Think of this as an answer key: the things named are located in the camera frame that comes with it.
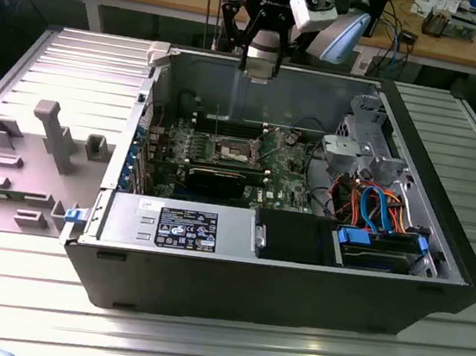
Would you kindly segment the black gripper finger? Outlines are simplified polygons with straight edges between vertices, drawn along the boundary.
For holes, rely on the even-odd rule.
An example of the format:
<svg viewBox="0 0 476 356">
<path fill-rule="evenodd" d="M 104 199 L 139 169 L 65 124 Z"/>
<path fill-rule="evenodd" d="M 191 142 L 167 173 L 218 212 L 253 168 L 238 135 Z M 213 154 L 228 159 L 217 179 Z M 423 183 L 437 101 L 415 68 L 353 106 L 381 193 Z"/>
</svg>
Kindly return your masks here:
<svg viewBox="0 0 476 356">
<path fill-rule="evenodd" d="M 239 69 L 244 71 L 247 62 L 247 50 L 257 34 L 260 0 L 222 0 L 221 8 L 227 42 L 233 48 L 241 48 L 242 54 Z M 235 22 L 235 17 L 241 9 L 247 12 L 250 19 L 243 30 L 240 30 Z"/>
<path fill-rule="evenodd" d="M 297 49 L 296 41 L 291 41 L 291 30 L 293 28 L 293 23 L 289 19 L 281 19 L 279 22 L 279 42 L 277 49 L 277 56 L 275 64 L 272 71 L 272 78 L 276 78 L 279 74 L 281 64 L 285 57 L 291 57 L 293 52 Z"/>
</svg>

